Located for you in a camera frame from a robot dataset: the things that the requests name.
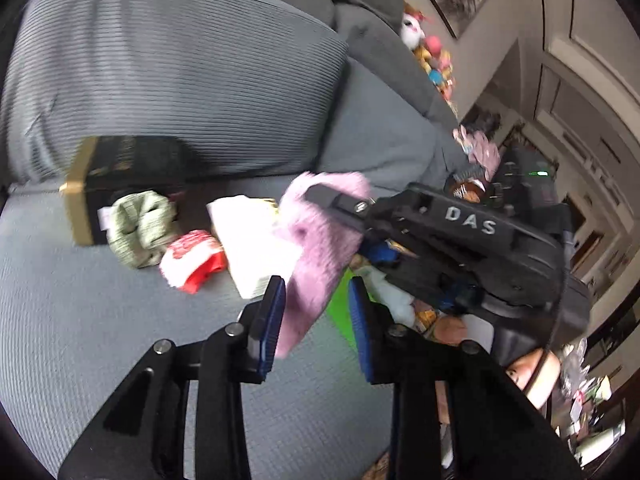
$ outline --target red and white cloth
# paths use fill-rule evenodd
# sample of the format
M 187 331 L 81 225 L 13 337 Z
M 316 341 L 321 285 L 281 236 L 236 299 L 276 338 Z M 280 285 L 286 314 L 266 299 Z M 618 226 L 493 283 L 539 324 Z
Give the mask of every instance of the red and white cloth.
M 220 242 L 203 230 L 191 231 L 169 245 L 160 261 L 160 272 L 169 285 L 195 294 L 214 272 L 226 268 Z

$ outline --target black box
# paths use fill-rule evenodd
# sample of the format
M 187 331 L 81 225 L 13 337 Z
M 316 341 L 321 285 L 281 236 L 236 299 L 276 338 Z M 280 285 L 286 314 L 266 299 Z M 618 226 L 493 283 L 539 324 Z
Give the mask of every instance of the black box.
M 107 243 L 110 206 L 128 194 L 184 192 L 194 158 L 175 137 L 85 137 L 60 187 L 76 244 Z

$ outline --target gray couch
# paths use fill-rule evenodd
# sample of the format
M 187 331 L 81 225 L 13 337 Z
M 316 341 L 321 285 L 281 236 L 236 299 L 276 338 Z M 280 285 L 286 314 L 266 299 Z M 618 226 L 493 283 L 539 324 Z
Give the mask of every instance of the gray couch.
M 153 341 L 206 338 L 244 304 L 226 274 L 192 297 L 75 247 L 57 188 L 78 140 L 181 137 L 216 176 L 184 228 L 207 227 L 210 200 L 277 198 L 306 170 L 361 171 L 376 195 L 442 187 L 466 161 L 401 14 L 402 0 L 30 1 L 0 108 L 0 402 L 49 472 Z M 357 478 L 388 445 L 391 392 L 365 383 L 326 316 L 242 394 L 256 479 Z

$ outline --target bolt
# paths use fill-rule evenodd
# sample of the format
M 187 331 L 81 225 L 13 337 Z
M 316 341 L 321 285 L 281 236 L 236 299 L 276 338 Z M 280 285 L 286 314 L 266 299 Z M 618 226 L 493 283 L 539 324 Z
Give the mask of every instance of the bolt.
M 225 326 L 225 333 L 228 336 L 236 337 L 242 335 L 242 332 L 244 332 L 244 326 L 241 323 L 229 323 Z
M 154 343 L 154 352 L 160 355 L 166 354 L 172 346 L 173 344 L 168 339 L 160 339 Z
M 395 324 L 395 325 L 391 325 L 388 329 L 386 329 L 386 332 L 391 337 L 404 337 L 406 336 L 406 333 L 409 332 L 409 329 L 404 325 Z
M 480 345 L 471 339 L 466 339 L 460 343 L 460 348 L 465 354 L 475 355 L 480 351 Z

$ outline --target pink fur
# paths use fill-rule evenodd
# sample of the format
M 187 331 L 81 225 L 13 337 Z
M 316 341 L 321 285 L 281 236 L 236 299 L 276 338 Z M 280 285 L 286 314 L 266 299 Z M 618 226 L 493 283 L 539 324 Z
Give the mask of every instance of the pink fur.
M 328 217 L 304 200 L 314 184 L 326 184 L 358 198 L 369 197 L 369 183 L 360 173 L 303 173 L 280 200 L 278 236 L 302 247 L 289 283 L 276 357 L 297 345 L 324 312 L 362 235 Z

